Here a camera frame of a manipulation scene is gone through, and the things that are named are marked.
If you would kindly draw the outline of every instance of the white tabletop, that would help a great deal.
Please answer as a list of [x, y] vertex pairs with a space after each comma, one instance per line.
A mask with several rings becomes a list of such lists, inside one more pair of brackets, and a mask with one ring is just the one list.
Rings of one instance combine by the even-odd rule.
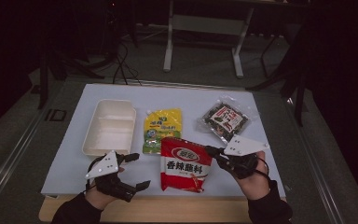
[[[201, 133], [196, 130], [197, 119], [204, 115], [223, 95], [228, 95], [241, 105], [256, 110], [255, 99], [247, 91], [198, 90], [183, 88], [141, 87], [122, 85], [88, 84], [78, 102], [76, 111], [69, 124], [62, 144], [48, 171], [41, 190], [45, 195], [78, 194], [85, 189], [85, 174], [94, 158], [83, 154], [83, 142], [90, 120], [98, 102], [102, 99], [129, 100], [136, 110], [135, 129], [131, 153], [139, 153], [138, 161], [125, 164], [125, 172], [118, 176], [121, 181], [135, 186], [136, 183], [151, 180], [150, 187], [137, 195], [161, 196], [243, 196], [234, 178], [222, 170], [215, 160], [207, 176], [202, 193], [188, 192], [160, 186], [160, 156], [142, 153], [144, 143], [144, 121], [148, 110], [160, 110], [179, 107], [182, 109], [182, 138], [205, 146], [225, 147], [225, 144], [213, 133]], [[263, 124], [255, 119], [240, 134], [260, 142], [268, 142]], [[281, 197], [285, 197], [282, 181], [273, 159], [271, 150], [266, 150], [269, 176], [278, 181]]]

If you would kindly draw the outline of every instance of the black sleeve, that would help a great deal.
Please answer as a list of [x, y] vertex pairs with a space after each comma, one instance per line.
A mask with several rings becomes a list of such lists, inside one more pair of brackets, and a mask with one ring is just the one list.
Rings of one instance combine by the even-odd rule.
[[277, 182], [269, 181], [269, 194], [259, 200], [248, 200], [249, 218], [254, 224], [290, 224], [292, 208], [281, 200]]
[[51, 223], [98, 224], [100, 223], [102, 211], [86, 201], [84, 193], [79, 193], [74, 199], [60, 206]]

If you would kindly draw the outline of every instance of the tripod leg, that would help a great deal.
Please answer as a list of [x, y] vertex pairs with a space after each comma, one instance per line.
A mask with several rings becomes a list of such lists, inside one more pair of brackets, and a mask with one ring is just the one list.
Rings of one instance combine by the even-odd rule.
[[53, 51], [48, 51], [48, 68], [50, 69], [52, 75], [58, 80], [65, 80], [67, 73], [63, 64], [56, 57]]
[[260, 91], [260, 90], [262, 90], [262, 89], [264, 89], [264, 88], [266, 88], [266, 87], [268, 87], [268, 86], [270, 86], [270, 85], [272, 85], [272, 84], [274, 84], [274, 83], [276, 83], [278, 81], [287, 79], [288, 77], [291, 76], [291, 74], [292, 73], [290, 73], [290, 72], [286, 72], [283, 75], [271, 74], [271, 78], [268, 79], [267, 81], [262, 82], [262, 83], [260, 83], [258, 85], [255, 85], [253, 87], [245, 87], [245, 89], [247, 91]]
[[46, 54], [46, 48], [42, 44], [41, 55], [40, 55], [40, 99], [38, 109], [43, 108], [46, 101], [48, 100], [48, 57]]
[[293, 72], [289, 77], [287, 77], [284, 82], [280, 93], [282, 97], [290, 98], [298, 87], [300, 76], [298, 72]]
[[263, 50], [263, 52], [261, 53], [261, 56], [260, 56], [261, 67], [263, 68], [265, 77], [270, 77], [270, 76], [269, 76], [269, 73], [267, 72], [266, 64], [264, 63], [264, 55], [266, 54], [267, 50], [269, 50], [269, 47], [271, 47], [272, 43], [274, 43], [274, 41], [277, 38], [278, 38], [277, 35], [272, 37], [272, 39], [269, 41], [269, 43], [267, 44], [266, 48]]
[[304, 91], [305, 91], [305, 81], [306, 81], [306, 74], [302, 73], [300, 76], [300, 80], [297, 87], [297, 96], [296, 96], [296, 105], [295, 105], [295, 119], [298, 122], [299, 126], [303, 126], [302, 120], [301, 120], [301, 112], [302, 112], [302, 106], [304, 103]]
[[118, 63], [118, 67], [117, 67], [117, 69], [116, 69], [116, 71], [115, 71], [115, 74], [113, 75], [112, 84], [115, 84], [118, 70], [120, 70], [121, 75], [123, 76], [124, 81], [126, 82], [126, 85], [128, 85], [127, 78], [126, 78], [126, 76], [124, 75], [124, 70], [123, 70], [123, 63], [124, 63], [124, 61], [121, 61], [121, 60], [119, 59], [119, 57], [117, 57], [117, 63]]
[[93, 77], [93, 78], [104, 78], [102, 76], [98, 76], [97, 74], [91, 72], [89, 69], [87, 69], [85, 66], [83, 66], [82, 64], [78, 63], [77, 61], [69, 58], [68, 56], [66, 56], [65, 54], [59, 52], [59, 51], [54, 51], [54, 53], [63, 61], [65, 61], [66, 63], [68, 63], [70, 66], [74, 67], [75, 69], [77, 69], [77, 71], [83, 73], [84, 75], [88, 76], [88, 77]]

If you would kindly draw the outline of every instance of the white plastic container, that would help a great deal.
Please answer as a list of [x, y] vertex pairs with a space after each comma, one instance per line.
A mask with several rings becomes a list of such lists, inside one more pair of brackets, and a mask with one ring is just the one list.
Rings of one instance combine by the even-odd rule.
[[136, 111], [130, 101], [101, 100], [95, 108], [83, 153], [103, 156], [111, 150], [130, 154]]

